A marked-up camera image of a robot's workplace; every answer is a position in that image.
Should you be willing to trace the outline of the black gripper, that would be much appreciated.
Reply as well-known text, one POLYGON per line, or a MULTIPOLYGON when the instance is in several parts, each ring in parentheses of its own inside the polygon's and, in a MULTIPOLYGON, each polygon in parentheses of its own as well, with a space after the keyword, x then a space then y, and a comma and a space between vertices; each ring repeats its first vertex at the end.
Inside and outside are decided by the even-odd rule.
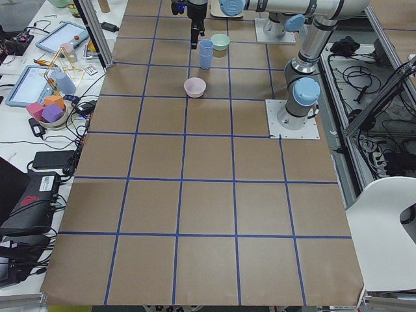
POLYGON ((207 14, 208 0, 171 0, 173 15, 187 13, 191 19, 191 49, 197 49, 199 30, 200 36, 205 36, 204 20, 207 14))

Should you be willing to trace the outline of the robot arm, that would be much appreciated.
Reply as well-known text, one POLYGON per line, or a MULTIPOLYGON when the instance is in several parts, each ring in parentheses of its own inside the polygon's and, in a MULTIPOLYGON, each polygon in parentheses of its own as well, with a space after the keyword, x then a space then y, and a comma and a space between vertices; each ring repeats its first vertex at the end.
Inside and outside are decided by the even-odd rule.
MULTIPOLYGON (((247 10, 249 1, 219 1, 221 11, 229 17, 239 15, 247 10)), ((171 1, 173 15, 183 14, 187 10, 187 16, 191 19, 190 40, 191 49, 197 48, 199 36, 205 36, 204 20, 207 15, 208 1, 171 1)), ((270 38, 283 38, 285 33, 299 31, 306 16, 304 14, 289 14, 270 12, 263 27, 263 32, 270 38)))
POLYGON ((267 11, 279 16, 313 17, 311 26, 297 54, 285 67, 288 100, 277 113, 278 122, 290 130, 303 128, 307 115, 320 96, 319 84, 310 76, 339 20, 347 20, 362 12, 369 1, 220 1, 227 16, 244 10, 267 11))

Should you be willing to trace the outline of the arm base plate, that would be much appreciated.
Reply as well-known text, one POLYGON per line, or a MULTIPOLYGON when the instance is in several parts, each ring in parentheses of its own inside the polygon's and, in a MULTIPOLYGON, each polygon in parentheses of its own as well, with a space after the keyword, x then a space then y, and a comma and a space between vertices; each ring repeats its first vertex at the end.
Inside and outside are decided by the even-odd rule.
POLYGON ((313 109, 303 117, 294 117, 286 110, 286 100, 267 99, 266 115, 271 139, 319 140, 313 109))
POLYGON ((260 44, 278 44, 293 46, 296 39, 293 32, 287 32, 281 23, 269 18, 255 19, 255 33, 260 44))

